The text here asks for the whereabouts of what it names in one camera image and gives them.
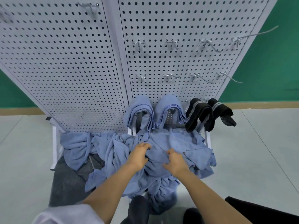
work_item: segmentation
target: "floor tile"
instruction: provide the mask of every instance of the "floor tile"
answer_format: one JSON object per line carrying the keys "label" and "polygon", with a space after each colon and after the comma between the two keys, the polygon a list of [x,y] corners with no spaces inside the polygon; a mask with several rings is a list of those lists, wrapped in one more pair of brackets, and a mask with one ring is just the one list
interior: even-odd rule
{"label": "floor tile", "polygon": [[[217,166],[203,179],[222,198],[232,196],[299,215],[299,195],[240,110],[234,110],[236,127],[216,120],[211,132]],[[194,206],[183,185],[176,207]]]}
{"label": "floor tile", "polygon": [[31,223],[48,206],[54,172],[45,118],[23,116],[0,146],[1,223]]}
{"label": "floor tile", "polygon": [[299,191],[299,108],[242,112]]}
{"label": "floor tile", "polygon": [[0,116],[0,144],[22,116]]}
{"label": "floor tile", "polygon": [[111,224],[120,224],[122,220],[124,220],[128,216],[129,204],[130,199],[127,196],[121,198],[114,213]]}

